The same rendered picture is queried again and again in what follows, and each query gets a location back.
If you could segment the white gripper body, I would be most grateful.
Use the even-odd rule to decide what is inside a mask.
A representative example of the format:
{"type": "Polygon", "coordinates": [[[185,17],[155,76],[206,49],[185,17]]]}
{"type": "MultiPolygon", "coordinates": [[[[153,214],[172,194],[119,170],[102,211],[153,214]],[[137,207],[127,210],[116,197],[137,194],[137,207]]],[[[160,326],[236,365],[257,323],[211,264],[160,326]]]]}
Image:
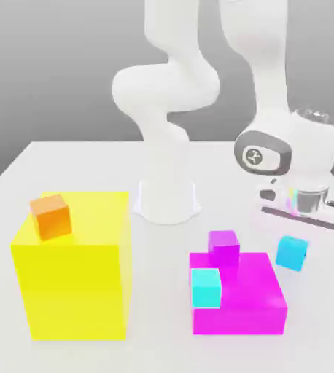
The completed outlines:
{"type": "Polygon", "coordinates": [[[285,235],[308,241],[334,241],[334,208],[297,214],[272,203],[252,203],[249,225],[257,236],[273,241],[285,235]]]}

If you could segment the small blue cube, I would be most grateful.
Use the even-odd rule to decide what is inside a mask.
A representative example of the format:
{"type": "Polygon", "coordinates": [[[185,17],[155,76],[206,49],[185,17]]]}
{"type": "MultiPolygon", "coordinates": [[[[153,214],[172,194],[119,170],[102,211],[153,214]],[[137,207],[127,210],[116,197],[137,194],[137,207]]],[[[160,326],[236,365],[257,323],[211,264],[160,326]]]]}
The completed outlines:
{"type": "Polygon", "coordinates": [[[306,258],[309,242],[285,235],[278,244],[276,264],[300,272],[306,258]]]}

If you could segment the small purple cube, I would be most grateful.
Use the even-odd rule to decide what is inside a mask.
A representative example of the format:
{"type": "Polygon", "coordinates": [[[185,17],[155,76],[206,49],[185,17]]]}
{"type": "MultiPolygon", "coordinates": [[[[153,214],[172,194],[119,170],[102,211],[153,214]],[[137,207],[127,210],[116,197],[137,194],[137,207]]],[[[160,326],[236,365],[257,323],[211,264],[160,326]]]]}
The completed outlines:
{"type": "Polygon", "coordinates": [[[233,230],[214,230],[209,232],[209,261],[216,267],[237,266],[239,263],[240,243],[233,230]]]}

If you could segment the small cyan cube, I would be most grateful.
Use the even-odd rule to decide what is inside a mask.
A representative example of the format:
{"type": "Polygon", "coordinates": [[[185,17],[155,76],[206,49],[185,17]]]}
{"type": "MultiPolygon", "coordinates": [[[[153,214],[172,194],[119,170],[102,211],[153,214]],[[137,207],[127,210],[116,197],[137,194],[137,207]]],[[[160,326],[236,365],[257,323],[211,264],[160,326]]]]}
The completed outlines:
{"type": "Polygon", "coordinates": [[[190,272],[191,302],[194,309],[219,309],[222,283],[218,268],[192,268],[190,272]]]}

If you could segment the small orange cube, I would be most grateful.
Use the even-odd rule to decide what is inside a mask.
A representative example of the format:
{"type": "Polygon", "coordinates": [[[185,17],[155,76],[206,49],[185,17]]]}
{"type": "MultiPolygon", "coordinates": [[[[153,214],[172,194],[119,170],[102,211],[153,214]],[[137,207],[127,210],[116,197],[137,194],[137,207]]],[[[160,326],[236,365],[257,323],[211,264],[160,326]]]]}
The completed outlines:
{"type": "Polygon", "coordinates": [[[30,208],[34,226],[42,241],[72,233],[69,206],[60,194],[32,200],[30,208]]]}

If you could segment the large magenta box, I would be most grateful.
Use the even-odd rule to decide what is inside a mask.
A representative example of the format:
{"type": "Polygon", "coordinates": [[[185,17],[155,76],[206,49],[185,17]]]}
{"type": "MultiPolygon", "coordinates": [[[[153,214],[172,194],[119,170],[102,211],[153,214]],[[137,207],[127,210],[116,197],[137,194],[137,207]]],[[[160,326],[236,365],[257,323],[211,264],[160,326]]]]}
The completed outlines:
{"type": "Polygon", "coordinates": [[[192,268],[218,268],[222,283],[219,309],[192,309],[194,335],[281,335],[287,303],[268,255],[239,254],[239,265],[216,267],[204,252],[192,252],[192,268]]]}

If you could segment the large yellow box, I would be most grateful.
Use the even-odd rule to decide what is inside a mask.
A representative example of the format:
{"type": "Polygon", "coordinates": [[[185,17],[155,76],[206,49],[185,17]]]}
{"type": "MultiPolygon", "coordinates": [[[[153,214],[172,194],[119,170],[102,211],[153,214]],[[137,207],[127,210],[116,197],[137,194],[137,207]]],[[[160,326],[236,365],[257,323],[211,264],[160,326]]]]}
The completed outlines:
{"type": "Polygon", "coordinates": [[[124,340],[132,292],[127,192],[52,192],[72,233],[42,241],[31,208],[11,253],[34,341],[124,340]]]}

